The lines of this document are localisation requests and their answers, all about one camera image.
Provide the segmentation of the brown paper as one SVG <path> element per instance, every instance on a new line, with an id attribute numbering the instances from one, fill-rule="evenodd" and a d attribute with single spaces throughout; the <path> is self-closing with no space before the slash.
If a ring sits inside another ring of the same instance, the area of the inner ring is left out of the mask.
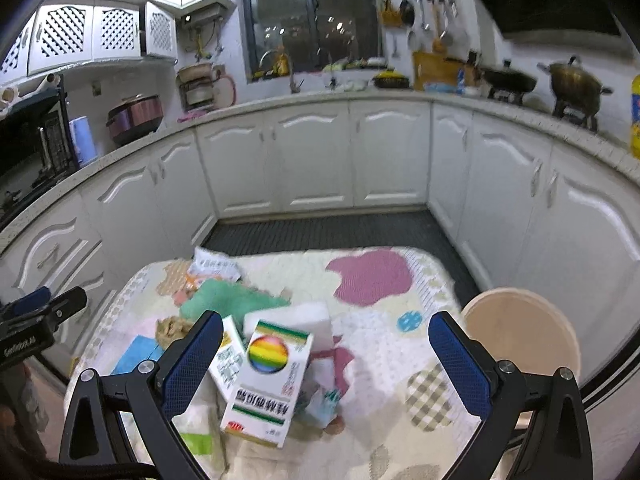
<path id="1" fill-rule="evenodd" d="M 191 330 L 194 323 L 180 318 L 180 316 L 168 316 L 156 321 L 155 340 L 160 348 L 167 350 L 176 340 L 183 339 Z"/>

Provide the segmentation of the milk carton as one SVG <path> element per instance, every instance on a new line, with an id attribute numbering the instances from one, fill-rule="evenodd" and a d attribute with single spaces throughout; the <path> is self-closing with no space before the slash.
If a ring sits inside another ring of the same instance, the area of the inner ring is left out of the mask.
<path id="1" fill-rule="evenodd" d="M 245 347 L 231 315 L 222 319 L 222 327 L 221 343 L 208 372 L 221 397 L 228 402 L 244 362 Z"/>

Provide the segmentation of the rainbow medicine box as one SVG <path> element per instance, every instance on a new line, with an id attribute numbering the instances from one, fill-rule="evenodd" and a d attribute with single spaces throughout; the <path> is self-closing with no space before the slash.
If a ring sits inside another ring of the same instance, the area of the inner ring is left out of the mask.
<path id="1" fill-rule="evenodd" d="M 311 333 L 258 322 L 224 410 L 221 431 L 282 448 L 313 342 Z"/>

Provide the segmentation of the white snack wrapper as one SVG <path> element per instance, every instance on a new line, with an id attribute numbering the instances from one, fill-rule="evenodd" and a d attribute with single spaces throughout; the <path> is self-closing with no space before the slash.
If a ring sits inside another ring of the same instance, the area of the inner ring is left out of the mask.
<path id="1" fill-rule="evenodd" d="M 186 275 L 194 282 L 224 280 L 237 282 L 242 278 L 240 267 L 228 255 L 212 252 L 204 247 L 194 248 L 194 255 Z"/>

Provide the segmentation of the green fluffy cloth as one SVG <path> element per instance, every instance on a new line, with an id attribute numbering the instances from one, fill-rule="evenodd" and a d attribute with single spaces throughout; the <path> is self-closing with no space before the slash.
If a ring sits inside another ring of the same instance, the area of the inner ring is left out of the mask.
<path id="1" fill-rule="evenodd" d="M 182 318 L 192 322 L 205 311 L 215 311 L 222 318 L 231 316 L 235 325 L 241 327 L 244 316 L 249 313 L 290 304 L 288 298 L 272 296 L 269 292 L 247 287 L 240 282 L 206 280 L 179 310 Z"/>

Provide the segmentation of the clear plastic bag wrapper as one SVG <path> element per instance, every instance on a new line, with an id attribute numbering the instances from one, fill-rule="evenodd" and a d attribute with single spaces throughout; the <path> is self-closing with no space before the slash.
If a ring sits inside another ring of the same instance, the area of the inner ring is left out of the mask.
<path id="1" fill-rule="evenodd" d="M 296 401 L 295 418 L 306 426 L 326 429 L 336 419 L 341 391 L 328 390 L 315 382 L 303 384 Z"/>

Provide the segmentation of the white foam sponge block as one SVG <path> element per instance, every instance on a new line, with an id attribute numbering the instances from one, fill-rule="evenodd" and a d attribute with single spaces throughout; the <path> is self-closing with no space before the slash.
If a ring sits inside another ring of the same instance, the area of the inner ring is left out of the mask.
<path id="1" fill-rule="evenodd" d="M 242 327 L 245 339 L 252 336 L 260 321 L 313 334 L 312 352 L 331 350 L 334 346 L 330 312 L 322 301 L 247 313 Z"/>

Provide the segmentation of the beige round trash bin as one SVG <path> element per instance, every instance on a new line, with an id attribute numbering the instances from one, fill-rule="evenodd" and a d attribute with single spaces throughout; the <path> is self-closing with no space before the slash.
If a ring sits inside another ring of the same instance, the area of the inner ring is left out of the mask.
<path id="1" fill-rule="evenodd" d="M 567 367 L 582 374 L 574 328 L 551 302 L 526 289 L 482 292 L 463 309 L 465 329 L 497 360 L 510 360 L 524 373 L 551 375 Z"/>

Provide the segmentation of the kitchen faucet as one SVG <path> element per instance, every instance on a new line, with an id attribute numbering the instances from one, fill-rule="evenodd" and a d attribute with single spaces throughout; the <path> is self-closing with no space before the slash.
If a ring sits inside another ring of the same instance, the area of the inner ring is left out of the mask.
<path id="1" fill-rule="evenodd" d="M 262 67 L 268 60 L 270 55 L 276 57 L 276 62 L 272 66 L 272 71 L 277 77 L 288 78 L 288 88 L 291 94 L 297 94 L 302 91 L 303 81 L 297 82 L 295 80 L 294 65 L 292 58 L 284 49 L 269 49 L 267 50 L 259 60 L 259 67 Z"/>

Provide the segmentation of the dark kitchen window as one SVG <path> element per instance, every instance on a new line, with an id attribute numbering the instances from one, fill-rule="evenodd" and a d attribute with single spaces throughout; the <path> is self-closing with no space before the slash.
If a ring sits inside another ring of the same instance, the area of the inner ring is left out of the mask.
<path id="1" fill-rule="evenodd" d="M 250 74 L 271 70 L 280 51 L 293 70 L 377 58 L 378 0 L 242 0 Z"/>

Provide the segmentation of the green white paper bag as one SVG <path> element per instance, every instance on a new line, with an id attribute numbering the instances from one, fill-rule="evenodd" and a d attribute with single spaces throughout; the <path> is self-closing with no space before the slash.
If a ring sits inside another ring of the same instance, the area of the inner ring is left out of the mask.
<path id="1" fill-rule="evenodd" d="M 172 423 L 207 478 L 220 479 L 227 470 L 227 461 L 219 430 L 217 389 L 209 374 L 186 410 Z"/>

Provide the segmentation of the black microwave oven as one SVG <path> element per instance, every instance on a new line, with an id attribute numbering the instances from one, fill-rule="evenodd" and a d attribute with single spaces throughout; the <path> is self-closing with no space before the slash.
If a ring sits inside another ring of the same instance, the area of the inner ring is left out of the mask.
<path id="1" fill-rule="evenodd" d="M 63 88 L 29 96 L 1 118 L 0 164 L 2 226 L 79 169 Z"/>

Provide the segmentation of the blue cup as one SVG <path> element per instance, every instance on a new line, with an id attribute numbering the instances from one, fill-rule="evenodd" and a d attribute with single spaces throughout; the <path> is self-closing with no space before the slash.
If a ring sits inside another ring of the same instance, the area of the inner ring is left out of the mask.
<path id="1" fill-rule="evenodd" d="M 72 119 L 70 121 L 70 134 L 72 135 L 78 164 L 81 167 L 85 167 L 98 157 L 88 118 L 81 116 Z"/>

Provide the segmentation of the patterned quilt table cover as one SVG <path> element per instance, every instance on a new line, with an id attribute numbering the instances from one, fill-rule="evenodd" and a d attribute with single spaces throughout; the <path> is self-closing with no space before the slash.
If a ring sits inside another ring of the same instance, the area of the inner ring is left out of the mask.
<path id="1" fill-rule="evenodd" d="M 334 370 L 338 419 L 294 422 L 282 448 L 224 434 L 221 479 L 439 479 L 477 421 L 465 413 L 427 338 L 431 316 L 457 314 L 452 281 L 409 247 L 279 252 L 235 259 L 250 287 L 291 304 L 322 301 L 334 346 L 313 366 Z"/>

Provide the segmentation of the purple rice cooker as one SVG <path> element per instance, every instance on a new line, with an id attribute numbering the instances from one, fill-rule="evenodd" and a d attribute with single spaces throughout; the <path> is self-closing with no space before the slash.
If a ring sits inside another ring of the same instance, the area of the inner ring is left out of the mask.
<path id="1" fill-rule="evenodd" d="M 112 108 L 105 125 L 114 144 L 124 146 L 156 131 L 163 119 L 160 97 L 138 94 Z"/>

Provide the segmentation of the black floor mat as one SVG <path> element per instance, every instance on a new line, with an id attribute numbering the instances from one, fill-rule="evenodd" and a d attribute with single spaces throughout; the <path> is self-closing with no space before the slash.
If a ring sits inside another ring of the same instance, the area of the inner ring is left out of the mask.
<path id="1" fill-rule="evenodd" d="M 205 248 L 230 256 L 374 246 L 414 247 L 437 258 L 454 280 L 454 292 L 462 306 L 480 293 L 457 249 L 427 209 L 241 223 L 219 222 L 204 240 Z"/>

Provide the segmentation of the yellow oil bottle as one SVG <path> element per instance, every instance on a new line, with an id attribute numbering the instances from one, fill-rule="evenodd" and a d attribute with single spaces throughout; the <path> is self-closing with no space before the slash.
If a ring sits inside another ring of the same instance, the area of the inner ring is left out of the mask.
<path id="1" fill-rule="evenodd" d="M 629 148 L 634 158 L 640 158 L 640 75 L 631 83 L 631 124 Z"/>

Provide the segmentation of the bronze stock pot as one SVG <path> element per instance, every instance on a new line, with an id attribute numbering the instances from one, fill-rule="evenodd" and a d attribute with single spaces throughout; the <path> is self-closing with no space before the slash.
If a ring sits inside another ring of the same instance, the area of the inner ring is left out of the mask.
<path id="1" fill-rule="evenodd" d="M 581 112 L 585 117 L 596 116 L 601 96 L 612 96 L 614 90 L 582 67 L 582 61 L 573 55 L 567 62 L 538 63 L 538 70 L 550 76 L 555 96 L 553 116 L 562 117 L 567 108 Z"/>

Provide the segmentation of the black wok with lid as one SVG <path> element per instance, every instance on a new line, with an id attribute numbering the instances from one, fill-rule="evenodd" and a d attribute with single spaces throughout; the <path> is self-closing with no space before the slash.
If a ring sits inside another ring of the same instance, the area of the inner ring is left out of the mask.
<path id="1" fill-rule="evenodd" d="M 506 92 L 521 99 L 526 93 L 533 92 L 537 84 L 536 77 L 514 70 L 510 61 L 506 61 L 503 66 L 477 66 L 457 58 L 445 58 L 445 66 L 450 71 L 445 79 L 446 84 L 455 87 L 479 87 L 487 84 L 491 99 L 498 92 Z"/>

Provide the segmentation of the yellow lidded pot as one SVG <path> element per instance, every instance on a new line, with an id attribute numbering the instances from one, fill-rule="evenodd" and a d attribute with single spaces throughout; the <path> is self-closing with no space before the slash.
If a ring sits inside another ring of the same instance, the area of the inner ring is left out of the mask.
<path id="1" fill-rule="evenodd" d="M 383 70 L 372 78 L 375 88 L 379 89 L 409 89 L 408 77 L 394 70 Z"/>

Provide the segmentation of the wooden cutting board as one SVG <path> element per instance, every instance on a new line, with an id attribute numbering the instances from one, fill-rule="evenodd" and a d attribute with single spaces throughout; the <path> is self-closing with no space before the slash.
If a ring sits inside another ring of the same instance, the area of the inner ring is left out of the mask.
<path id="1" fill-rule="evenodd" d="M 465 80 L 465 65 L 443 55 L 414 51 L 412 54 L 413 89 L 423 91 L 427 84 L 449 84 L 456 86 L 459 74 Z"/>

